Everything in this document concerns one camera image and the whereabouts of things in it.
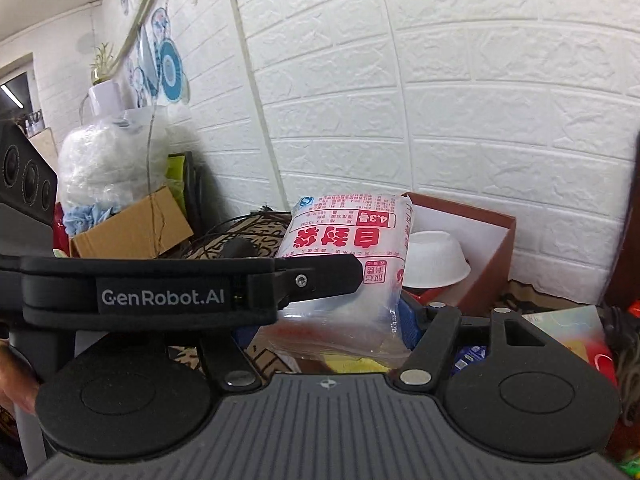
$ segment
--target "speaker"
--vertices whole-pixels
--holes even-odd
[[[0,126],[0,203],[53,224],[58,178],[15,124]]]
[[[11,123],[0,123],[0,164],[0,256],[52,256],[56,173]]]

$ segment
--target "clear plastic bag package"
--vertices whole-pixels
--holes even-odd
[[[412,211],[403,196],[302,198],[276,257],[353,253],[363,283],[354,294],[291,303],[254,344],[294,357],[344,354],[401,365],[408,350],[397,308]]]
[[[66,136],[58,157],[64,211],[101,204],[125,208],[149,194],[146,152],[153,107],[96,118]],[[151,192],[166,183],[169,155],[165,107],[157,107],[149,146]]]

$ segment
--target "blue object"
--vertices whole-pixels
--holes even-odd
[[[422,337],[422,330],[418,328],[414,310],[402,299],[402,296],[398,301],[398,317],[400,318],[402,342],[408,350],[413,350]]]
[[[162,63],[162,89],[164,95],[172,103],[178,102],[182,96],[182,60],[178,49],[171,40],[164,40],[160,45],[160,63]]]
[[[119,206],[110,208],[103,208],[100,204],[78,206],[65,211],[62,223],[65,225],[66,234],[72,238],[119,212]]]
[[[453,363],[451,375],[457,374],[472,363],[482,361],[486,357],[486,346],[463,346]]]
[[[238,346],[243,350],[249,348],[259,328],[259,326],[241,326],[233,330],[233,336]]]

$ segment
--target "fluorescent light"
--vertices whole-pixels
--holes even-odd
[[[22,103],[20,101],[18,101],[18,98],[14,95],[13,92],[11,92],[11,90],[9,90],[6,87],[6,85],[2,85],[2,86],[0,86],[0,88],[2,89],[2,91],[4,91],[5,94],[7,94],[9,96],[9,99],[11,99],[11,101],[16,103],[20,108],[24,108],[24,106],[22,106]]]

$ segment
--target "human hand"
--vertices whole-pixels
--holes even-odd
[[[35,413],[39,387],[29,367],[0,341],[0,405],[14,416],[14,403],[27,413]]]

